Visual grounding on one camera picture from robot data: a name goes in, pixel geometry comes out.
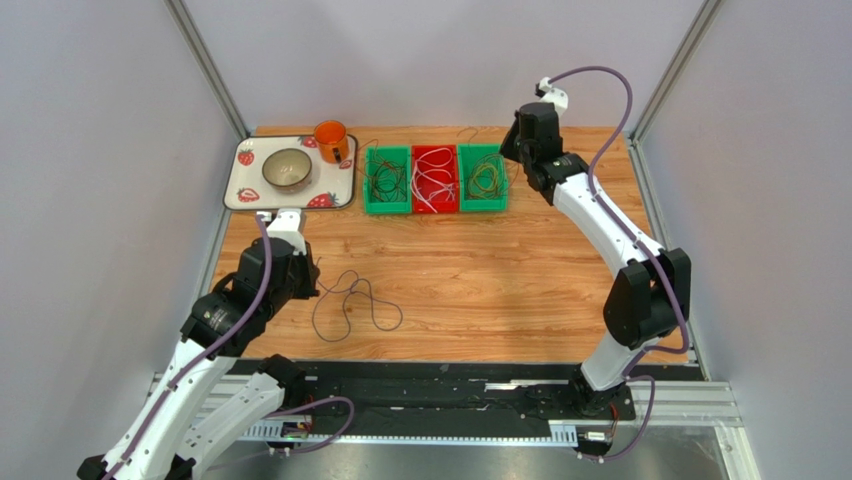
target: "white wall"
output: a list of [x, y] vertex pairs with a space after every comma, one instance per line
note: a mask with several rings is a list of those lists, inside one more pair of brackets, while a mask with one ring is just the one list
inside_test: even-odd
[[[187, 0], [250, 129], [508, 125], [544, 76], [604, 64], [636, 91], [636, 117], [702, 0]], [[575, 125], [614, 125], [621, 86], [563, 82]]]
[[74, 478], [129, 426], [236, 141], [162, 1], [0, 3], [0, 477]]
[[726, 2], [644, 142], [766, 479], [849, 478], [852, 3]]

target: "wood grain surface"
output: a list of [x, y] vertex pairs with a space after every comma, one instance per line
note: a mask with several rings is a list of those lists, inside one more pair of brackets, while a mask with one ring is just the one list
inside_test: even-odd
[[[467, 143], [465, 127], [358, 127], [361, 145]], [[256, 136], [298, 135], [310, 128], [258, 128]], [[563, 128], [565, 149], [587, 161], [611, 128]], [[471, 143], [500, 143], [506, 129], [483, 127]], [[363, 165], [363, 151], [357, 166]], [[517, 165], [507, 162], [510, 179]], [[619, 140], [597, 169], [610, 197], [646, 232], [648, 221]], [[342, 210], [310, 211], [305, 238], [322, 258], [320, 281], [335, 284], [346, 270], [369, 279], [373, 294], [397, 303], [404, 322], [392, 332], [372, 325], [361, 296], [347, 304], [351, 334], [327, 343], [311, 326], [317, 300], [288, 303], [267, 325], [248, 357], [280, 353], [289, 358], [357, 360], [579, 362], [605, 331], [602, 308], [612, 277], [580, 230], [517, 177], [503, 213], [368, 216], [357, 179], [356, 199]], [[216, 280], [237, 268], [239, 255], [258, 232], [252, 213], [235, 213], [216, 267]], [[341, 286], [348, 286], [348, 277]], [[316, 313], [328, 338], [346, 332], [342, 295], [330, 295]], [[393, 307], [376, 304], [376, 321], [396, 322]], [[663, 344], [677, 346], [675, 332]], [[682, 362], [685, 356], [654, 353], [650, 362]]]

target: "tray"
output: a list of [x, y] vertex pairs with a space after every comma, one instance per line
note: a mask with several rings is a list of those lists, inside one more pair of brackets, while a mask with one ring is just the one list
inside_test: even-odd
[[[343, 208], [355, 197], [355, 153], [358, 141], [349, 135], [349, 155], [340, 164], [320, 157], [312, 136], [252, 137], [240, 142], [234, 152], [231, 176], [225, 189], [225, 206], [231, 210], [275, 210], [279, 208]], [[298, 193], [283, 193], [263, 178], [263, 162], [285, 148], [298, 148], [311, 157], [311, 184]]]

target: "bowl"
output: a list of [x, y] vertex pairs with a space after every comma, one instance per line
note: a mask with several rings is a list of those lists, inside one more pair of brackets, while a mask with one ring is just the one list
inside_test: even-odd
[[263, 162], [263, 178], [284, 193], [298, 193], [311, 184], [313, 164], [307, 153], [296, 148], [279, 150]]

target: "black wire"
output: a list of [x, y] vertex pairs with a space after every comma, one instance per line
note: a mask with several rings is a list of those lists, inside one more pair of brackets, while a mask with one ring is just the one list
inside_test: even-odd
[[[344, 289], [341, 289], [341, 290], [335, 290], [337, 288], [337, 286], [340, 285], [340, 282], [343, 281], [343, 277], [346, 276], [349, 273], [352, 273], [352, 274], [355, 275], [355, 281], [352, 282], [352, 284], [350, 284], [348, 288], [344, 288]], [[367, 285], [367, 292], [368, 293], [364, 293], [364, 292], [356, 290], [358, 288], [358, 285], [361, 284], [362, 282]], [[323, 290], [325, 290], [325, 293], [319, 298], [319, 300], [317, 300], [316, 305], [314, 305], [314, 310], [311, 313], [311, 326], [314, 327], [314, 332], [316, 332], [317, 336], [325, 342], [328, 342], [328, 343], [342, 342], [343, 340], [346, 340], [347, 337], [349, 337], [350, 333], [352, 333], [352, 322], [349, 319], [349, 312], [346, 310], [346, 302], [348, 302], [349, 299], [353, 295], [362, 295], [362, 296], [370, 299], [370, 318], [373, 321], [373, 325], [375, 325], [375, 327], [377, 329], [379, 329], [383, 332], [392, 332], [392, 331], [394, 331], [397, 328], [402, 326], [402, 321], [404, 319], [404, 316], [403, 316], [403, 313], [402, 313], [402, 308], [399, 305], [397, 305], [393, 302], [389, 302], [387, 300], [379, 300], [379, 299], [375, 298], [373, 296], [373, 284], [370, 283], [370, 281], [367, 280], [366, 278], [361, 278], [358, 275], [358, 272], [356, 272], [355, 270], [347, 270], [347, 271], [341, 273], [340, 277], [337, 278], [337, 283], [335, 283], [331, 288], [326, 287], [319, 280], [317, 280], [317, 284]], [[327, 297], [331, 294], [334, 294], [334, 295], [346, 294], [346, 296], [343, 297], [343, 306], [342, 306], [343, 320], [346, 322], [346, 333], [342, 337], [336, 338], [336, 339], [326, 338], [322, 333], [320, 333], [319, 328], [317, 328], [317, 310], [319, 309], [319, 306], [322, 303], [322, 301], [325, 300], [325, 297]], [[385, 328], [385, 327], [382, 327], [381, 325], [379, 325], [378, 322], [376, 322], [376, 305], [375, 305], [376, 302], [383, 303], [385, 305], [391, 305], [394, 308], [396, 308], [397, 311], [399, 311], [399, 321], [394, 326], [389, 327], [389, 328]]]

